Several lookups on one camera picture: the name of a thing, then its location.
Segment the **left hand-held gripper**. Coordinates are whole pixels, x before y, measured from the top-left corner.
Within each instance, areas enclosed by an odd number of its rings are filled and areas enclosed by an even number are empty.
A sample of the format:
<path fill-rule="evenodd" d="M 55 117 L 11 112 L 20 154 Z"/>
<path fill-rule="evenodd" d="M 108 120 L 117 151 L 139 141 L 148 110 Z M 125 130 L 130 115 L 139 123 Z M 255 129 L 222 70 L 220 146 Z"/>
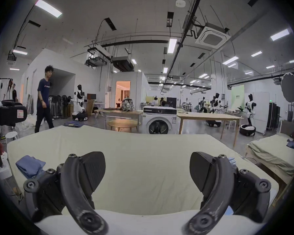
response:
<path fill-rule="evenodd" d="M 3 83 L 0 80 L 0 94 Z M 27 108 L 21 103 L 12 100 L 0 100 L 0 133 L 2 126 L 15 127 L 16 123 L 25 121 L 27 118 Z M 3 151 L 0 144 L 0 179 L 7 179 L 12 176 L 8 163 L 8 154 Z"/>

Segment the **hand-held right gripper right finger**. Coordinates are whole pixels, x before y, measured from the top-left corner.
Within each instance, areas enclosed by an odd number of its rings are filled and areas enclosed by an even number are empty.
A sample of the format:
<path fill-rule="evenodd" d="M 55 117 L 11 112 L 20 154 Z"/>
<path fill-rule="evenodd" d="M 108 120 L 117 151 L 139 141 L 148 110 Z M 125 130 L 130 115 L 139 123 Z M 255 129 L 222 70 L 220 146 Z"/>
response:
<path fill-rule="evenodd" d="M 193 152 L 190 175 L 203 194 L 200 211 L 183 227 L 186 235 L 208 234 L 228 207 L 234 215 L 263 222 L 270 203 L 271 183 L 247 169 L 238 169 L 226 155 L 211 156 Z"/>

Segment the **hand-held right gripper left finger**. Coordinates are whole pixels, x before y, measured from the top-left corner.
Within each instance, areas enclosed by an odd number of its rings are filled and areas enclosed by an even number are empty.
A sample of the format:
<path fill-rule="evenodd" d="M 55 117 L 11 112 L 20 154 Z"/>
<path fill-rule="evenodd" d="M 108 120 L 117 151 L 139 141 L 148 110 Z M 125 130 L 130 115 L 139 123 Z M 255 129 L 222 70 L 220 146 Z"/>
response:
<path fill-rule="evenodd" d="M 92 200 L 105 171 L 104 154 L 95 151 L 82 156 L 70 154 L 56 170 L 50 168 L 27 179 L 23 188 L 29 219 L 38 223 L 47 217 L 61 215 L 66 207 L 85 233 L 106 235 L 109 226 L 95 211 Z"/>

